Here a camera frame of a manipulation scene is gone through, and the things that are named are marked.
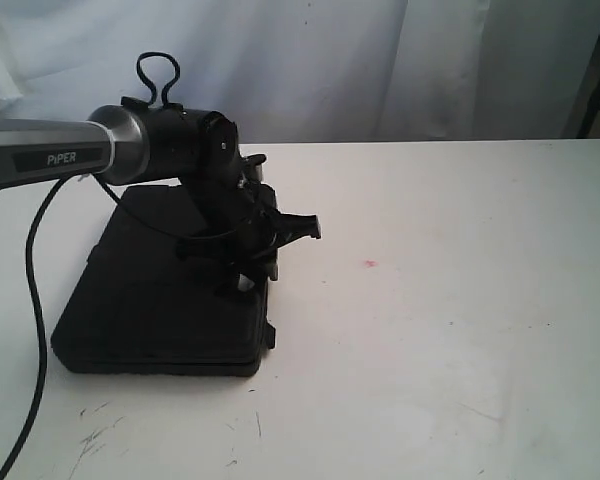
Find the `left silver black robot arm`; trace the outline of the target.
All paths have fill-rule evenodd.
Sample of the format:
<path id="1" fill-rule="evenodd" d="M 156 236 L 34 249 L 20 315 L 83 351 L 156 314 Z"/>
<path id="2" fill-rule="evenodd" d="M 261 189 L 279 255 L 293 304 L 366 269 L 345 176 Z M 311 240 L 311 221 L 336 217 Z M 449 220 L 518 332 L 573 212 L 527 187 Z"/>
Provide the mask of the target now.
<path id="1" fill-rule="evenodd" d="M 92 175 L 102 187 L 177 178 L 206 223 L 175 235 L 180 258 L 261 268 L 277 277 L 277 251 L 319 239 L 315 215 L 284 214 L 261 180 L 265 155 L 243 156 L 234 122 L 177 104 L 151 108 L 130 98 L 85 122 L 0 119 L 0 191 Z"/>

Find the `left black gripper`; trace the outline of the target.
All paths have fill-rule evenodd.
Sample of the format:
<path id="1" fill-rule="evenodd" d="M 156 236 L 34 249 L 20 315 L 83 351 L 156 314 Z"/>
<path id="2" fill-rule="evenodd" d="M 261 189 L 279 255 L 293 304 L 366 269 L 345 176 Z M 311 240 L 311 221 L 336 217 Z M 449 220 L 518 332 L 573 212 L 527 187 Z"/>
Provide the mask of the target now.
<path id="1" fill-rule="evenodd" d="M 176 242 L 175 254 L 180 260 L 189 258 L 215 262 L 226 269 L 225 290 L 269 293 L 269 281 L 277 278 L 277 255 L 267 253 L 253 257 L 271 245 L 273 227 L 268 212 L 277 206 L 272 187 L 247 182 L 243 188 L 227 189 L 211 181 L 181 181 L 195 209 L 204 220 L 201 232 Z M 299 239 L 321 238 L 316 215 L 280 214 L 276 220 L 276 246 Z"/>

